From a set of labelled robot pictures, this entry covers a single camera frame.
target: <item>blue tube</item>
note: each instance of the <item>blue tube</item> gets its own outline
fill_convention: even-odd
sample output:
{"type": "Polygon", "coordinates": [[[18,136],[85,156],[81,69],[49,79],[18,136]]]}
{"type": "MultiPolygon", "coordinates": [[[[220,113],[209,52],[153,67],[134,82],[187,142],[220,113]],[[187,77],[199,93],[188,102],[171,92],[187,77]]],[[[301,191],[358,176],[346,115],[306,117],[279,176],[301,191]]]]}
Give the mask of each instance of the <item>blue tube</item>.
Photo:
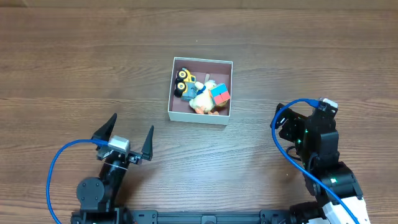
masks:
{"type": "Polygon", "coordinates": [[[318,180],[316,177],[314,177],[312,174],[310,174],[309,172],[307,172],[305,169],[303,169],[300,165],[298,165],[293,159],[291,159],[289,157],[289,155],[287,155],[287,153],[284,151],[284,149],[282,148],[282,146],[279,144],[276,135],[275,135],[275,124],[276,121],[278,119],[278,117],[283,113],[284,110],[286,110],[288,107],[298,103],[298,102],[306,102],[308,103],[310,106],[314,107],[314,108],[318,108],[319,105],[319,101],[318,100],[310,100],[310,99],[298,99],[298,100],[294,100],[290,103],[288,103],[286,106],[284,106],[283,108],[281,108],[274,116],[274,119],[272,120],[272,139],[275,142],[276,147],[279,149],[280,153],[282,153],[282,155],[284,155],[284,157],[294,166],[296,167],[296,169],[298,169],[299,171],[301,171],[304,175],[306,175],[307,177],[309,177],[310,179],[312,179],[314,182],[316,182],[317,184],[319,184],[323,189],[325,189],[330,195],[332,195],[339,203],[341,206],[343,206],[343,208],[347,211],[348,215],[350,215],[350,217],[353,219],[353,221],[355,222],[355,224],[359,224],[358,219],[355,217],[355,215],[352,213],[352,211],[347,207],[346,204],[344,204],[344,202],[332,191],[328,188],[328,186],[326,186],[325,184],[323,184],[320,180],[318,180]]]}
{"type": "Polygon", "coordinates": [[[60,150],[58,150],[58,152],[56,153],[54,159],[51,162],[50,165],[50,169],[49,169],[49,175],[47,176],[47,185],[45,187],[45,197],[47,199],[47,206],[49,208],[49,211],[51,213],[52,218],[54,219],[54,221],[57,224],[61,224],[60,220],[57,218],[57,216],[54,213],[54,210],[52,209],[51,206],[51,200],[50,200],[50,183],[51,183],[51,176],[52,176],[52,171],[54,170],[54,165],[55,165],[55,161],[57,161],[58,157],[60,156],[60,154],[62,153],[62,151],[64,151],[67,147],[70,147],[74,144],[78,144],[78,143],[93,143],[96,144],[97,146],[106,146],[108,145],[107,141],[102,141],[102,140],[95,140],[95,139],[79,139],[79,140],[74,140],[66,145],[64,145],[60,150]]]}

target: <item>stuffed animal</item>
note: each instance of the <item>stuffed animal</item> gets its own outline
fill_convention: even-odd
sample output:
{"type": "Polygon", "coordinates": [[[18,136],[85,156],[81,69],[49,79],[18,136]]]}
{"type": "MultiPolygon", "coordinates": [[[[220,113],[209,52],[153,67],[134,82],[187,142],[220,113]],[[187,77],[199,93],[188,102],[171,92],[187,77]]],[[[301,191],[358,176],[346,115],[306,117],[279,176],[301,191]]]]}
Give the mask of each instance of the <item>stuffed animal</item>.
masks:
{"type": "Polygon", "coordinates": [[[209,80],[202,84],[201,82],[195,82],[195,87],[198,89],[197,96],[189,101],[189,105],[198,114],[214,114],[217,115],[218,112],[212,113],[212,109],[215,107],[214,101],[210,96],[209,90],[217,86],[214,80],[209,80]]]}

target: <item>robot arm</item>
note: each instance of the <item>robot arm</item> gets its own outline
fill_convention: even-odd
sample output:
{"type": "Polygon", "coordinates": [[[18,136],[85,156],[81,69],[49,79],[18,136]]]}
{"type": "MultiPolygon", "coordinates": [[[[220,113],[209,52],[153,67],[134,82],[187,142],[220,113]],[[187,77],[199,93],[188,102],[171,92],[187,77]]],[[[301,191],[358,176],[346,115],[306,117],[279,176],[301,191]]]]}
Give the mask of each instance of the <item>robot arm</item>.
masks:
{"type": "MultiPolygon", "coordinates": [[[[284,105],[279,104],[276,112],[284,105]]],[[[353,172],[339,162],[338,132],[334,119],[337,103],[321,98],[319,107],[306,117],[291,109],[285,110],[276,122],[282,126],[279,136],[294,143],[296,154],[305,170],[328,186],[360,223],[370,223],[361,187],[353,172]]],[[[307,190],[316,202],[290,208],[292,223],[353,223],[344,208],[317,183],[304,176],[307,190]]]]}

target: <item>box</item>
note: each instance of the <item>box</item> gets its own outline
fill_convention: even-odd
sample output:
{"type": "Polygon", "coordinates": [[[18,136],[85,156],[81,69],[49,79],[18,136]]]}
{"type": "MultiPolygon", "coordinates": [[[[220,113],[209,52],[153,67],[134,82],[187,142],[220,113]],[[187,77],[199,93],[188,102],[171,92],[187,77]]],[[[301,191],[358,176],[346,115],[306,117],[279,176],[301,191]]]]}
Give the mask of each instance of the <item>box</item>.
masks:
{"type": "Polygon", "coordinates": [[[175,57],[169,93],[168,112],[170,120],[227,125],[231,112],[232,69],[233,63],[229,61],[175,57]],[[192,75],[196,76],[197,81],[199,82],[203,83],[205,81],[206,74],[209,73],[210,80],[215,80],[217,84],[225,83],[228,88],[228,92],[231,95],[231,99],[225,107],[217,110],[220,115],[197,114],[189,106],[187,101],[174,96],[177,72],[183,67],[187,68],[192,75]]]}

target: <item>red block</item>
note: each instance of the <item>red block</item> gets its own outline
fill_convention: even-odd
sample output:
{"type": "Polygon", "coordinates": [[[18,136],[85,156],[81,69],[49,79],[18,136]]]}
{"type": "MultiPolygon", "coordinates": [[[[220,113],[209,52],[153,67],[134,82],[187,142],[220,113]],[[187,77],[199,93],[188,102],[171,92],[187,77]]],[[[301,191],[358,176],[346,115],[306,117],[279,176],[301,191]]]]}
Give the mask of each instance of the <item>red block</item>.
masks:
{"type": "Polygon", "coordinates": [[[223,98],[221,97],[221,95],[218,95],[218,96],[214,97],[214,102],[216,103],[216,105],[222,103],[223,101],[224,101],[224,100],[223,100],[223,98]]]}
{"type": "Polygon", "coordinates": [[[227,91],[222,93],[221,97],[222,97],[223,101],[227,101],[227,100],[231,99],[231,96],[229,95],[229,93],[227,91]]]}

